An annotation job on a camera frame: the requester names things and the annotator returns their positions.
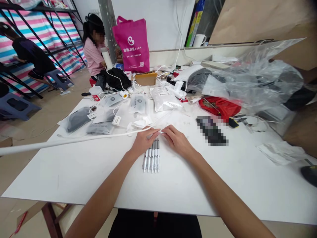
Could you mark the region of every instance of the plastic stool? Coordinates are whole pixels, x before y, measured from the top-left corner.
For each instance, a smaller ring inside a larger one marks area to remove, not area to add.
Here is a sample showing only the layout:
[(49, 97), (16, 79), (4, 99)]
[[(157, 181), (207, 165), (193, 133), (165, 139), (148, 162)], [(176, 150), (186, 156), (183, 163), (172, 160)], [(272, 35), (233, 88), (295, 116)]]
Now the plastic stool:
[(5, 119), (20, 118), (21, 120), (27, 121), (29, 120), (27, 115), (30, 111), (41, 109), (41, 107), (12, 93), (7, 93), (0, 98), (0, 114), (3, 115)]
[[(62, 78), (59, 76), (59, 74), (62, 74), (64, 76), (63, 80), (61, 80)], [(54, 85), (57, 88), (62, 88), (62, 90), (64, 91), (67, 90), (68, 84), (71, 83), (72, 85), (74, 85), (74, 83), (70, 81), (69, 78), (67, 78), (66, 75), (63, 74), (59, 69), (54, 69), (53, 71), (50, 71), (44, 75), (52, 85)], [(55, 83), (52, 83), (48, 76), (50, 76), (55, 81)]]

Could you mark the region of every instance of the person's hand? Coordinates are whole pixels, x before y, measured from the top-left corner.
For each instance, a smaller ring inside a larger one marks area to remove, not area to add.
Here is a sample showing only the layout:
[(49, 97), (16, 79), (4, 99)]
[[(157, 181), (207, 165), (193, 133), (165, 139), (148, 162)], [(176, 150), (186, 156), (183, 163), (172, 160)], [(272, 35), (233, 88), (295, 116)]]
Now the person's hand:
[(148, 148), (150, 148), (153, 144), (153, 141), (158, 137), (160, 129), (148, 129), (147, 131), (139, 132), (135, 138), (132, 148), (130, 152), (138, 158), (140, 155), (144, 154)]
[(183, 158), (188, 160), (195, 157), (198, 153), (189, 143), (186, 136), (172, 125), (165, 127), (162, 132), (166, 133), (162, 134), (162, 136), (168, 141), (169, 146)]

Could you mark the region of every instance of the tiled floor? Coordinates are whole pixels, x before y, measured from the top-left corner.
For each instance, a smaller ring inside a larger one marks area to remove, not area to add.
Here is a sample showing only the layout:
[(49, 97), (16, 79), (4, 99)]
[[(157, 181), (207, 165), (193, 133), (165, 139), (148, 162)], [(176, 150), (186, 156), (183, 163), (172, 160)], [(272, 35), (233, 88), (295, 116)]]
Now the tiled floor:
[[(27, 122), (21, 120), (9, 122), (11, 127), (6, 130), (0, 129), (0, 135), (11, 136), (15, 139), (23, 139), (14, 140), (14, 145), (47, 141), (58, 127), (56, 125), (57, 122), (73, 110), (82, 98), (81, 93), (87, 92), (90, 88), (88, 79), (89, 73), (84, 69), (72, 75), (75, 86), (70, 88), (70, 94), (61, 96), (58, 91), (43, 92), (42, 96), (44, 99), (32, 99), (34, 104), (41, 106), (43, 109), (33, 114), (31, 119)], [(6, 190), (36, 153), (37, 151), (29, 151), (23, 154), (13, 154), (0, 158), (0, 194)], [(36, 201), (0, 198), (0, 238), (8, 238), (16, 229), (17, 217), (35, 203)], [(82, 207), (83, 206), (79, 205), (73, 206), (63, 217), (60, 222), (63, 234), (68, 230)], [(58, 208), (55, 208), (55, 211), (57, 213), (61, 212)], [(113, 209), (109, 218), (97, 234), (97, 238), (105, 238), (108, 236), (116, 214), (117, 209)], [(204, 238), (233, 237), (223, 224), (221, 218), (199, 216), (198, 220)], [(266, 221), (264, 223), (277, 237), (310, 238), (316, 237), (317, 235), (317, 228), (314, 226)], [(15, 235), (15, 237), (49, 238), (50, 235), (42, 213), (39, 212), (23, 225), (20, 232)]]

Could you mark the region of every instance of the girl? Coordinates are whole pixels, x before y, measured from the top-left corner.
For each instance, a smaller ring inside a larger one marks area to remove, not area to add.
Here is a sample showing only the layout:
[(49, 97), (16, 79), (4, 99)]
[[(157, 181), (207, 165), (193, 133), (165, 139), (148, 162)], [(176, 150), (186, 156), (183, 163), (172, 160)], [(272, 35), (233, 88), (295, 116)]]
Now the girl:
[(84, 53), (88, 63), (88, 71), (91, 78), (97, 81), (101, 70), (105, 69), (106, 63), (101, 54), (101, 48), (105, 47), (105, 29), (102, 20), (95, 14), (89, 13), (85, 17), (84, 28)]

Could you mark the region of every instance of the pink tote bag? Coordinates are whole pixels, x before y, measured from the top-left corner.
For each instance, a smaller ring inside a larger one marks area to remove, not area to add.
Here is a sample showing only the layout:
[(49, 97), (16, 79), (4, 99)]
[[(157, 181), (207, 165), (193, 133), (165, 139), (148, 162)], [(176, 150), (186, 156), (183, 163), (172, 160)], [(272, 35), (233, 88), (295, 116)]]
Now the pink tote bag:
[(117, 26), (112, 27), (112, 30), (123, 53), (124, 70), (140, 73), (150, 71), (145, 19), (132, 21), (118, 16)]

